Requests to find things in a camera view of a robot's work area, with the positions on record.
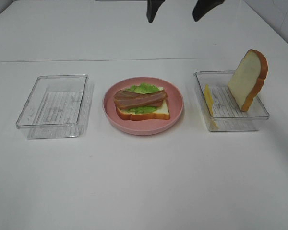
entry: bread slice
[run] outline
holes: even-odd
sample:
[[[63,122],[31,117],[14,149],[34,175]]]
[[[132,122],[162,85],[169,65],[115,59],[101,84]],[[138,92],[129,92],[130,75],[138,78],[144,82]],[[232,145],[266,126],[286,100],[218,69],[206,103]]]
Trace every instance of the bread slice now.
[[[163,100],[163,104],[152,113],[135,114],[135,112],[128,112],[128,110],[121,110],[116,106],[117,115],[123,120],[142,121],[148,119],[163,119],[169,120],[168,102]]]
[[[248,50],[231,77],[228,87],[241,111],[248,111],[264,85],[268,63],[258,50]]]

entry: sandwich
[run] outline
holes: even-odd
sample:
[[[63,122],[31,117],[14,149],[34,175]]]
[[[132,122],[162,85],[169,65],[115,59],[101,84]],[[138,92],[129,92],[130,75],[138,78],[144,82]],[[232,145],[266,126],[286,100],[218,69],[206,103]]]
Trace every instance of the sandwich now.
[[[267,74],[268,63],[264,55],[258,50],[248,50],[228,83],[241,111],[249,110]]]
[[[114,104],[117,115],[123,120],[169,120],[167,98],[164,88],[142,83],[117,91]]]

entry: white tabletop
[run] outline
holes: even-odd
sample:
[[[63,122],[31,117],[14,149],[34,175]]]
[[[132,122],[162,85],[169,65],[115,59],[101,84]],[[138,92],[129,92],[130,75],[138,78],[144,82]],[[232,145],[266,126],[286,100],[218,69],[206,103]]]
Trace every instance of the white tabletop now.
[[[242,0],[199,22],[194,0],[167,0],[153,23],[146,2],[15,1],[0,15],[0,61],[239,58],[253,48],[288,57],[288,44]]]
[[[194,94],[196,71],[240,60],[0,63],[0,230],[288,229],[288,58],[268,58],[260,98],[270,119],[257,132],[211,133]],[[88,74],[88,131],[26,140],[16,119],[38,76]],[[185,110],[171,129],[125,134],[102,110],[114,83],[168,80]]]

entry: bread crust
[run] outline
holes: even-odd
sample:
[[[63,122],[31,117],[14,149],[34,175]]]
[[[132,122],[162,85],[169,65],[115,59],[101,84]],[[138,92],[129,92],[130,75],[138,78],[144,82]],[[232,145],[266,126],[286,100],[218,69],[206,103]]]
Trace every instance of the bread crust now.
[[[260,63],[261,63],[261,69],[260,69],[260,74],[257,78],[256,84],[254,85],[254,87],[252,88],[250,93],[247,95],[245,102],[241,108],[241,111],[244,111],[244,112],[249,110],[249,108],[253,102],[254,97],[259,93],[259,91],[263,87],[264,80],[268,74],[268,62],[267,62],[266,58],[264,57],[264,55],[261,52],[259,52],[258,50],[254,50],[254,49],[250,49],[250,50],[248,50],[248,52],[254,52],[258,56]]]
[[[170,116],[169,114],[155,114],[155,113],[149,113],[149,114],[126,114],[123,113],[117,106],[116,112],[117,115],[122,120],[132,120],[132,121],[142,121],[142,120],[148,120],[148,119],[162,119],[162,120],[169,120]]]

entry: bacon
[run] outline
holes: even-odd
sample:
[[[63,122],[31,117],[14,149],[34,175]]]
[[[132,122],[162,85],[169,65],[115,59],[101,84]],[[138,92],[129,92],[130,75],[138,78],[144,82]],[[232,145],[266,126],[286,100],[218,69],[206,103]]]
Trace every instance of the bacon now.
[[[151,106],[151,104],[161,106],[163,100],[167,97],[168,95],[164,90],[146,94],[137,93],[137,95],[135,95],[134,92],[124,93],[118,91],[118,94],[115,94],[114,96],[114,103],[119,109],[131,109],[141,106]]]

